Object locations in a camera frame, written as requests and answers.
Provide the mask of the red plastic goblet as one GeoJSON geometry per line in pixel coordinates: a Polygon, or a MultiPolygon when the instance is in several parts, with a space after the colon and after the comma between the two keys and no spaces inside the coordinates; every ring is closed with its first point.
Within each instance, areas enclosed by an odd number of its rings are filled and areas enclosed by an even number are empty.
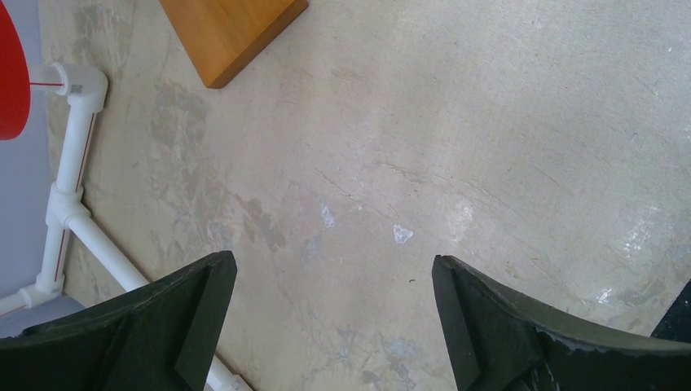
{"type": "Polygon", "coordinates": [[[29,70],[19,34],[1,3],[1,140],[18,137],[29,118],[29,70]]]}

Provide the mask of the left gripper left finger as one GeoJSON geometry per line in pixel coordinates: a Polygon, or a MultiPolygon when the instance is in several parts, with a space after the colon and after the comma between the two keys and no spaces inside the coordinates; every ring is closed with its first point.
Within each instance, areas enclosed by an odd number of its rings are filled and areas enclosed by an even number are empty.
{"type": "Polygon", "coordinates": [[[202,390],[233,292],[209,254],[131,292],[1,341],[4,390],[202,390]]]}

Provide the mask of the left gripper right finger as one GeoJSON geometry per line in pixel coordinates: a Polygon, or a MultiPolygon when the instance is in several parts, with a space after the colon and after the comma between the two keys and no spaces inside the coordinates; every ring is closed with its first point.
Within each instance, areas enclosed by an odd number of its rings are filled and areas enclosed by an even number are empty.
{"type": "Polygon", "coordinates": [[[687,390],[690,343],[573,316],[452,256],[431,270],[459,390],[687,390]]]}

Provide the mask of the gold wire wine glass rack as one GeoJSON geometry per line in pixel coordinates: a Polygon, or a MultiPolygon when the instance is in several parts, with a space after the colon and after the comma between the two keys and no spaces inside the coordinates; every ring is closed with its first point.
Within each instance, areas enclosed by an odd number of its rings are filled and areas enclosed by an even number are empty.
{"type": "Polygon", "coordinates": [[[161,1],[205,87],[221,89],[281,34],[307,0],[161,1]]]}

